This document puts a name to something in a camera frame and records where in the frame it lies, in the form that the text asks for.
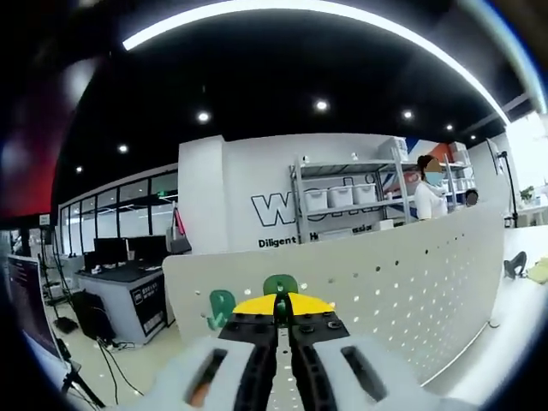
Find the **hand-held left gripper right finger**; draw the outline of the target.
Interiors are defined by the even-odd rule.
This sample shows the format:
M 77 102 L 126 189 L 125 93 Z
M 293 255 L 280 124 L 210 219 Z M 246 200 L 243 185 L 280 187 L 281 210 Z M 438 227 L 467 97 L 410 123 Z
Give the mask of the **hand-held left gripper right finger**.
M 328 303 L 284 297 L 291 366 L 305 410 L 469 410 L 420 386 L 408 363 L 371 337 L 350 335 Z

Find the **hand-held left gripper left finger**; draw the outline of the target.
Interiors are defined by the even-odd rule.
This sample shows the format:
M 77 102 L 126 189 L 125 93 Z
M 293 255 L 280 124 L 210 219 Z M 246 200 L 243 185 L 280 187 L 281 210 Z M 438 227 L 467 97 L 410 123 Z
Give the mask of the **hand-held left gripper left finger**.
M 237 305 L 215 338 L 173 359 L 145 395 L 146 410 L 265 410 L 276 374 L 277 296 Z

